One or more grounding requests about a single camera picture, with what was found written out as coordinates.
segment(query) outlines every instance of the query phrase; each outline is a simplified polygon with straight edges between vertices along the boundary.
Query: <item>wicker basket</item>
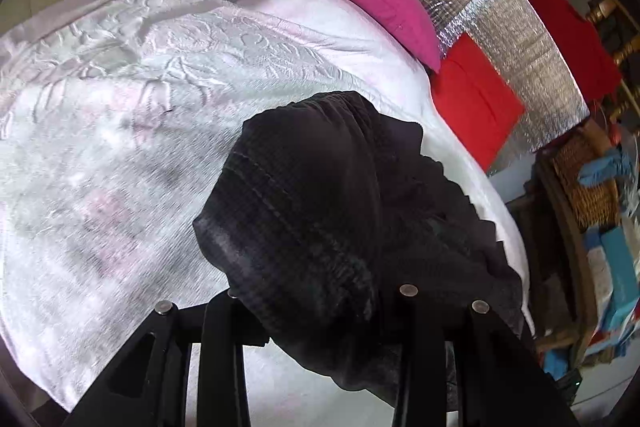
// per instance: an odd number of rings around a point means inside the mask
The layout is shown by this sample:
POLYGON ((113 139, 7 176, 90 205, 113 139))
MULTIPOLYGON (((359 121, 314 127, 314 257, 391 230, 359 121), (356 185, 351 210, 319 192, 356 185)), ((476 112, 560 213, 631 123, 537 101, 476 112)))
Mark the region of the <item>wicker basket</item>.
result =
POLYGON ((580 168, 602 156, 602 137, 596 142, 594 134, 597 132, 589 127, 588 132, 579 128, 552 161, 581 232, 593 225, 613 227, 618 223, 616 182, 607 180, 595 187, 583 187, 578 183, 580 168))

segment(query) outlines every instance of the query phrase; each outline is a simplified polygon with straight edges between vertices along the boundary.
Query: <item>patterned fabric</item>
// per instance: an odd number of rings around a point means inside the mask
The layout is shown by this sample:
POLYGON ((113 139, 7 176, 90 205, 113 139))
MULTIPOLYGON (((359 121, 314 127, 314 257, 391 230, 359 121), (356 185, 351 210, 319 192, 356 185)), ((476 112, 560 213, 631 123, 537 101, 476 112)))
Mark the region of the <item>patterned fabric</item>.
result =
MULTIPOLYGON (((251 9, 66 0, 0 38, 0 335, 67 410, 155 302, 183 308, 227 287, 191 221, 242 122, 319 91, 355 89, 420 123, 422 154, 496 224, 526 299, 516 224, 437 114, 424 69, 347 0, 243 1, 251 9)), ((245 348, 244 369, 256 425, 333 427, 345 403, 353 427, 391 424, 387 404, 306 371, 273 342, 245 348)), ((187 425, 195 412, 189 392, 187 425)))
MULTIPOLYGON (((483 299, 518 336, 524 323, 495 225, 420 155, 421 141, 417 123, 353 91, 265 111, 242 126, 193 223, 205 257, 284 351, 390 404, 399 349, 383 339, 402 284, 459 308, 483 299)), ((454 382, 450 363, 450 410, 454 382)))

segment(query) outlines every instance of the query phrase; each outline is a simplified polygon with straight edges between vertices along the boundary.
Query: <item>red pillow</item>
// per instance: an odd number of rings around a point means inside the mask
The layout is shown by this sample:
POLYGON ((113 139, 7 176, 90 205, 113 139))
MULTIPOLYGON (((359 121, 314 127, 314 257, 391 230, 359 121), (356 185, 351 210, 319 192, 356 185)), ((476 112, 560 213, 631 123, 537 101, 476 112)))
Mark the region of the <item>red pillow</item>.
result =
POLYGON ((593 24, 580 17, 567 0, 528 1, 556 42, 585 102, 614 92, 622 75, 593 24))
POLYGON ((431 77, 436 109, 484 171, 493 163, 524 106, 464 33, 431 77))

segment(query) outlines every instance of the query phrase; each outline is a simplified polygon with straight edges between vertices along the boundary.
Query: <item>silver foil panel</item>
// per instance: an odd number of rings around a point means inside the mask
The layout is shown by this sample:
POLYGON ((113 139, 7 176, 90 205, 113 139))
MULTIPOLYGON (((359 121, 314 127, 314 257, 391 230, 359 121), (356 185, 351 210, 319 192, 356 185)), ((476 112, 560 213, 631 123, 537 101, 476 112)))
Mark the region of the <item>silver foil panel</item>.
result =
POLYGON ((527 0, 421 0, 446 55, 466 32, 526 112, 490 172, 565 133, 589 114, 558 47, 527 0))

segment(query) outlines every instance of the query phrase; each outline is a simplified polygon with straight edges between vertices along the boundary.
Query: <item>blue box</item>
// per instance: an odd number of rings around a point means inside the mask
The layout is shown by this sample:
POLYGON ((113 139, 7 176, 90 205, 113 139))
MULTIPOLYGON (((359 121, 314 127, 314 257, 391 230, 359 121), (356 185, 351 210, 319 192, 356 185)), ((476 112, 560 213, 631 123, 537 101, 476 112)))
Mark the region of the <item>blue box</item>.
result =
POLYGON ((640 291, 638 291, 633 258, 626 245, 622 227, 609 230, 601 236, 600 240, 613 279, 613 295, 602 322, 602 330, 612 331, 620 328, 629 313, 633 312, 638 303, 640 291))

